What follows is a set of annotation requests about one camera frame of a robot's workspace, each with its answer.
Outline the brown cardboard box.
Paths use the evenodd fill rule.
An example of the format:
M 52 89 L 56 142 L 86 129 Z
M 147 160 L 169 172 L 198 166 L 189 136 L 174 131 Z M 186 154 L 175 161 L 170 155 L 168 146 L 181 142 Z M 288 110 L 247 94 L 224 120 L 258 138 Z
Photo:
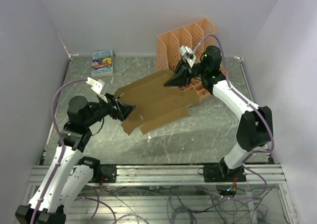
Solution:
M 165 87 L 164 83 L 173 76 L 170 70 L 160 70 L 115 91 L 114 95 L 121 103 L 136 106 L 121 124 L 127 135 L 136 128 L 146 134 L 187 117 L 187 108 L 200 102 L 194 90 L 180 91 L 175 87 Z

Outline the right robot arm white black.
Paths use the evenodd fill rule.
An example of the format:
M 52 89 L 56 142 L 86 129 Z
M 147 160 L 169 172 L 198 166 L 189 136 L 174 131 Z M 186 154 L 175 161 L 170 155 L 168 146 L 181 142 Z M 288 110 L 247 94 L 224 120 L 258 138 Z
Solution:
M 230 182 L 253 152 L 272 141 L 271 109 L 255 104 L 236 90 L 220 70 L 222 56 L 219 47 L 208 46 L 200 62 L 195 62 L 194 52 L 188 46 L 182 46 L 179 51 L 182 58 L 174 70 L 174 76 L 164 86 L 184 87 L 192 79 L 200 78 L 203 88 L 223 101 L 239 119 L 237 143 L 218 165 L 219 178 Z

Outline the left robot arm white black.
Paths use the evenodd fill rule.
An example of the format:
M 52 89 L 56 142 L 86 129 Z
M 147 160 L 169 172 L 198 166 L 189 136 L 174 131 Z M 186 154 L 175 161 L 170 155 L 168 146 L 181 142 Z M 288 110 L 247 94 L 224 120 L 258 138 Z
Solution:
M 83 155 L 92 137 L 90 127 L 106 116 L 125 121 L 136 107 L 109 93 L 98 100 L 88 102 L 83 96 L 75 96 L 69 101 L 68 122 L 59 135 L 52 164 L 28 204 L 18 206 L 15 216 L 19 223 L 65 223 L 66 211 L 83 187 L 100 180 L 100 160 Z

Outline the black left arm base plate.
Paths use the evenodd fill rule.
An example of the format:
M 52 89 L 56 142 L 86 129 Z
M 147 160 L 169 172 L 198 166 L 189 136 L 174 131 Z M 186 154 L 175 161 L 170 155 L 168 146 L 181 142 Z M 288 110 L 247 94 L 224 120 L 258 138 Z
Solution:
M 117 168 L 115 165 L 101 165 L 100 183 L 115 183 Z

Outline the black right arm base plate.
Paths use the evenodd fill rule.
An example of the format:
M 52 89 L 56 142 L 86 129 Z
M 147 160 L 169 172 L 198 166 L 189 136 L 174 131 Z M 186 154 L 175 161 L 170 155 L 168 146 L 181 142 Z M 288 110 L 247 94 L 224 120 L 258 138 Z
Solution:
M 242 167 L 231 170 L 225 169 L 218 163 L 208 163 L 203 164 L 203 167 L 199 168 L 197 172 L 203 176 L 205 183 L 246 181 L 245 171 Z

